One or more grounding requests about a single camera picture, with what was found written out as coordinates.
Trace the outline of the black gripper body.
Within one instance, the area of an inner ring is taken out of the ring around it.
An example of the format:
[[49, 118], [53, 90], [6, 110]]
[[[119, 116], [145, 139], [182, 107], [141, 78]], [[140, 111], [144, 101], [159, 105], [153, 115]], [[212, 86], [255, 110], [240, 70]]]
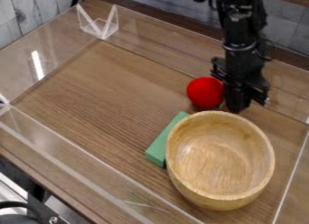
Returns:
[[235, 44], [223, 42], [224, 57], [211, 59], [211, 75], [223, 83], [226, 92], [267, 92], [270, 84], [263, 76], [266, 43]]

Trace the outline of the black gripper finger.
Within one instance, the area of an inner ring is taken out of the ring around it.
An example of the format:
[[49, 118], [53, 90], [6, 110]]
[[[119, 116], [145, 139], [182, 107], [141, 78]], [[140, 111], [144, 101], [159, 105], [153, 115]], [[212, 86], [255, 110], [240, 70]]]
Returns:
[[228, 111], [239, 114], [251, 104], [251, 87], [246, 83], [224, 79], [223, 94]]
[[264, 106], [268, 102], [267, 92], [268, 87], [252, 86], [252, 100], [262, 106]]

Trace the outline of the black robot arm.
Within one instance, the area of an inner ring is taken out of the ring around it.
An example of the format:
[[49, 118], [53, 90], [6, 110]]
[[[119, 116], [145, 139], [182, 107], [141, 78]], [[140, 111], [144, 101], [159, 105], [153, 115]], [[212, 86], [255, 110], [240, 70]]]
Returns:
[[263, 77], [267, 56], [266, 10], [263, 0], [192, 0], [208, 2], [216, 11], [222, 29], [224, 57], [211, 59], [211, 76], [223, 83], [228, 111], [240, 113], [254, 100], [262, 106], [268, 100], [270, 83]]

